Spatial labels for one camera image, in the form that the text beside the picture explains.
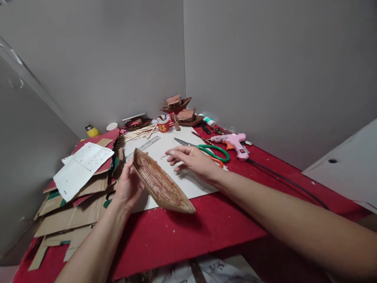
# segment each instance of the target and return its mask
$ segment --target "bundle of sticks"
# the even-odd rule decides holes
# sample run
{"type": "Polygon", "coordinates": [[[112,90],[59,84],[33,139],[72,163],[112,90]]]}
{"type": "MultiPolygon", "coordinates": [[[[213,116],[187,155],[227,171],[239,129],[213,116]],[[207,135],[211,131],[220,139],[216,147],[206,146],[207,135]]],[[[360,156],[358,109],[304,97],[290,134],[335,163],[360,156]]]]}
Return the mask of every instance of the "bundle of sticks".
{"type": "Polygon", "coordinates": [[[152,124],[149,126],[146,126],[144,128],[141,128],[139,130],[134,130],[131,132],[126,132],[123,135],[119,136],[118,138],[118,145],[119,144],[125,144],[126,142],[129,142],[131,140],[140,139],[140,138],[146,138],[147,140],[150,138],[150,136],[154,133],[158,132],[157,124],[152,124]]]}

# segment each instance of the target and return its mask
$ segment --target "ruler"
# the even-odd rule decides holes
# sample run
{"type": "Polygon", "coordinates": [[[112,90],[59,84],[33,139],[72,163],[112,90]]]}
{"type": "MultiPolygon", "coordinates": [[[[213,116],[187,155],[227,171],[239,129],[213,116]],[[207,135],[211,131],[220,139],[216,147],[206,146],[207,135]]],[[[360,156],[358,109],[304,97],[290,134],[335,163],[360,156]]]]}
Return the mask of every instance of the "ruler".
{"type": "MultiPolygon", "coordinates": [[[[150,141],[148,141],[147,143],[143,144],[141,147],[139,147],[139,149],[141,151],[144,151],[146,148],[148,148],[149,146],[151,146],[152,144],[154,144],[159,139],[161,139],[161,138],[159,136],[156,136],[153,139],[151,139],[150,141]]],[[[132,152],[129,155],[127,155],[126,156],[126,162],[130,161],[133,156],[134,156],[134,152],[132,152]]]]}

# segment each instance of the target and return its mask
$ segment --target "gray wall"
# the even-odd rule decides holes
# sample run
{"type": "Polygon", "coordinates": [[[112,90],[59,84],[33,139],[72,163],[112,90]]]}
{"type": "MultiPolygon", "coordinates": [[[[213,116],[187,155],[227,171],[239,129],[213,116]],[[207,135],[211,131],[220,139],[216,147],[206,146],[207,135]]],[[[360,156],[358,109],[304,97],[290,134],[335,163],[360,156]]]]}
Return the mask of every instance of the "gray wall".
{"type": "Polygon", "coordinates": [[[22,89],[17,73],[0,57],[0,264],[18,264],[32,231],[3,258],[21,237],[46,197],[43,189],[62,167],[78,137],[36,95],[22,89]]]}
{"type": "Polygon", "coordinates": [[[305,169],[377,117],[376,1],[184,0],[186,96],[305,169]]]}
{"type": "Polygon", "coordinates": [[[80,137],[185,96],[182,0],[17,0],[0,35],[80,137]]]}

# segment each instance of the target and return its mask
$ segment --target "orange scissors handle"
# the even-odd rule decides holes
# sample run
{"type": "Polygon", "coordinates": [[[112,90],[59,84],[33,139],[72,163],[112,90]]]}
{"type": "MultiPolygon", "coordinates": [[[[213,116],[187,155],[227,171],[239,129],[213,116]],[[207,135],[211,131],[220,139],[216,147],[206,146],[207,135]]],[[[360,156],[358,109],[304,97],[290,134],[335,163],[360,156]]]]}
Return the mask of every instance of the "orange scissors handle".
{"type": "Polygon", "coordinates": [[[217,158],[213,158],[211,156],[209,156],[209,158],[216,162],[220,166],[220,168],[224,167],[224,163],[221,160],[218,160],[217,158]]]}

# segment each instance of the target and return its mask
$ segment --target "yellow bottle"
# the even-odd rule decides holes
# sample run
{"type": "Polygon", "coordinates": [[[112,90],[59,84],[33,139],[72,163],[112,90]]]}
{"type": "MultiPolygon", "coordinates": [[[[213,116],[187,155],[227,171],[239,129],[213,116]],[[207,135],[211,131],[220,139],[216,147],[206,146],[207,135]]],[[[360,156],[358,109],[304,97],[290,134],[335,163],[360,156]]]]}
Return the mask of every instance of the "yellow bottle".
{"type": "Polygon", "coordinates": [[[86,133],[88,134],[88,136],[90,138],[101,135],[101,133],[95,127],[93,127],[92,125],[86,126],[85,130],[86,130],[86,133]]]}

